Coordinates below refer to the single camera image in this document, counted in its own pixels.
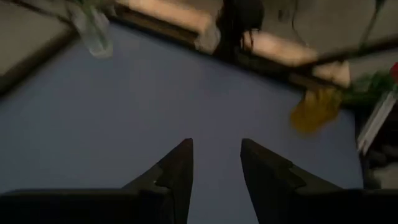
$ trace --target blue tabletop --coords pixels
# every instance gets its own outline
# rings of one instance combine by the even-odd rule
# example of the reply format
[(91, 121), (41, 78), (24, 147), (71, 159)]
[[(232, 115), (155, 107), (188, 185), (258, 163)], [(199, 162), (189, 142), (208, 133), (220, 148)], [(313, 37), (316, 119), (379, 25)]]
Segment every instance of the blue tabletop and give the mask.
[(81, 42), (0, 101), (0, 192), (122, 187), (193, 138), (189, 223), (257, 223), (239, 158), (251, 138), (343, 188), (361, 188), (347, 111), (313, 136), (289, 125), (293, 91), (111, 25), (114, 55)]

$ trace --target wire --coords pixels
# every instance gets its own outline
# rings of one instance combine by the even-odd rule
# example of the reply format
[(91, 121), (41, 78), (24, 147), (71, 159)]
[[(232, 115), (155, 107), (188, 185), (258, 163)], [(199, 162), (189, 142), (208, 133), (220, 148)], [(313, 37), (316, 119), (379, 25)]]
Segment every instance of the wire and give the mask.
[(298, 9), (299, 9), (299, 0), (294, 0), (294, 10), (293, 10), (293, 15), (292, 15), (292, 30), (294, 31), (294, 34), (296, 35), (297, 40), (299, 40), (306, 47), (308, 47), (308, 43), (301, 37), (301, 35), (297, 31), (297, 29), (295, 28), (295, 18), (296, 18)]
[(386, 2), (386, 0), (376, 0), (376, 4), (374, 7), (374, 11), (373, 11), (373, 15), (371, 20), (369, 21), (369, 24), (366, 26), (366, 29), (362, 35), (361, 41), (359, 42), (359, 47), (362, 48), (366, 45), (366, 42), (369, 39), (369, 35), (373, 30), (373, 27), (376, 23), (376, 19), (377, 16), (379, 15), (379, 12), (381, 10), (381, 8), (383, 7), (384, 3)]

